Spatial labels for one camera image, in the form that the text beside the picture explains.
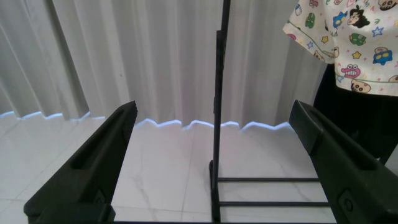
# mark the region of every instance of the person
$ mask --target person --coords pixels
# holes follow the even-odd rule
[[[398,0],[313,1],[283,30],[329,64],[314,107],[385,163],[398,144]]]

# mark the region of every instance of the black metal rack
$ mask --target black metal rack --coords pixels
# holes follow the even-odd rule
[[[221,222],[220,207],[329,207],[328,202],[220,202],[219,182],[319,182],[318,178],[253,178],[218,177],[220,161],[221,101],[223,92],[223,70],[228,34],[231,0],[224,0],[221,30],[217,31],[216,80],[214,97],[214,145],[213,160],[210,161],[211,213],[215,223]]]

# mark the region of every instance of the tile floor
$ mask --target tile floor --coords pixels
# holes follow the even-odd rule
[[[0,118],[0,223],[27,223],[25,202],[104,122]],[[116,220],[210,222],[213,128],[137,125],[112,205]],[[220,176],[316,177],[288,125],[221,128]],[[221,200],[326,201],[320,184],[220,184]],[[223,222],[335,222],[329,208],[223,208]]]

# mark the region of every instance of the cartoon print shirt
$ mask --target cartoon print shirt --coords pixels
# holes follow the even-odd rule
[[[398,0],[299,0],[283,30],[335,64],[338,87],[398,96]]]

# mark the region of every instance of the white curtain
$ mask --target white curtain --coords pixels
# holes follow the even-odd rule
[[[222,0],[0,1],[0,113],[213,122]],[[295,2],[232,1],[222,120],[276,125],[325,64],[282,31]]]

